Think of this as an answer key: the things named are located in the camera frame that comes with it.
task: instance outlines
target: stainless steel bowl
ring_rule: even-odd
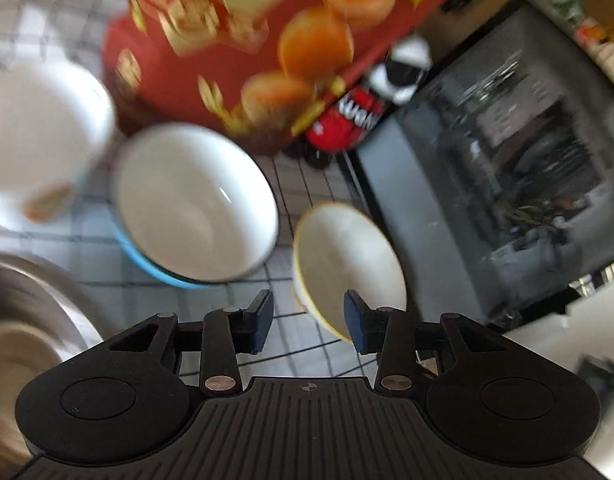
[[[14,419],[18,393],[39,373],[113,335],[98,312],[58,267],[0,254],[0,480],[30,459]]]

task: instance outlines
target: grid-patterned surface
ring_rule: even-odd
[[[0,0],[0,64],[19,59],[67,57],[100,76],[100,47],[107,21],[126,0]],[[351,199],[338,168],[315,171],[282,155],[258,164],[276,193],[281,213],[278,245],[267,263],[242,281],[202,290],[179,290],[157,282],[122,253],[113,237],[108,203],[109,163],[92,174],[82,196],[59,221],[33,232],[0,228],[0,251],[33,253],[68,270],[122,330],[155,312],[202,319],[215,308],[246,306],[261,288],[276,298],[276,316],[262,353],[239,356],[245,383],[252,375],[328,377],[367,374],[373,357],[356,354],[296,303],[291,280],[293,229],[301,214],[324,200]],[[189,354],[182,374],[193,383],[199,355]]]

